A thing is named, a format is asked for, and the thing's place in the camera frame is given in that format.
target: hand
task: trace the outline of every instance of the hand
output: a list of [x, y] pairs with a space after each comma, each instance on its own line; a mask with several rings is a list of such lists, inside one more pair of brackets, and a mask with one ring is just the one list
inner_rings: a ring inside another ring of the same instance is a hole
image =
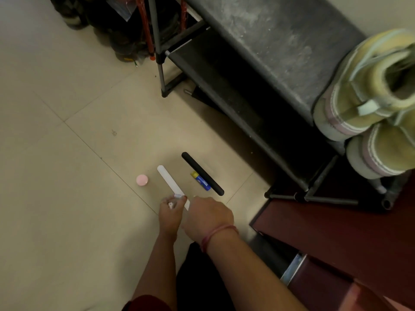
[[215, 228], [226, 224], [234, 224], [233, 214], [230, 209], [211, 197], [195, 197], [190, 202], [189, 216], [183, 224], [183, 228], [186, 235], [200, 245], [207, 234]]
[[168, 203], [174, 199], [174, 195], [164, 198], [160, 203], [160, 210], [158, 211], [159, 235], [168, 237], [173, 241], [177, 239], [177, 230], [179, 230], [187, 196], [183, 195], [177, 201], [175, 208], [170, 209]]

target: red sleeve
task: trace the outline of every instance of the red sleeve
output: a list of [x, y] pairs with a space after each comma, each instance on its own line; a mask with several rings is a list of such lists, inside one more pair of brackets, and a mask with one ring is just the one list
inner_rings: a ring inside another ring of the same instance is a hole
[[170, 307], [159, 298], [144, 295], [129, 301], [122, 311], [171, 311]]

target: pink lid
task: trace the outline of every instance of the pink lid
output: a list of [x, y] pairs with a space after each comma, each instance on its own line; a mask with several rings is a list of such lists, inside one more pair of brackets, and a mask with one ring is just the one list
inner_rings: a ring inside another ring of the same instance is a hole
[[148, 183], [148, 177], [146, 175], [139, 175], [136, 181], [139, 186], [143, 186]]

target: glue stick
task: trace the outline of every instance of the glue stick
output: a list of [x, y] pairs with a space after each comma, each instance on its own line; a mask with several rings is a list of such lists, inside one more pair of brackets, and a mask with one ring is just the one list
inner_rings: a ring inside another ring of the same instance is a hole
[[199, 174], [195, 171], [193, 171], [192, 173], [190, 173], [192, 175], [192, 177], [200, 183], [200, 185], [206, 190], [209, 191], [210, 190], [210, 185], [205, 181], [205, 179], [203, 179], [202, 177], [199, 176]]

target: dark pants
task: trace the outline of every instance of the dark pants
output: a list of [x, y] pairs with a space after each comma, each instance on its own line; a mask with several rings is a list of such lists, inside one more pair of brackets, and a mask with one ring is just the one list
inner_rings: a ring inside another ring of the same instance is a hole
[[190, 245], [176, 285], [179, 311], [235, 311], [219, 272], [197, 243]]

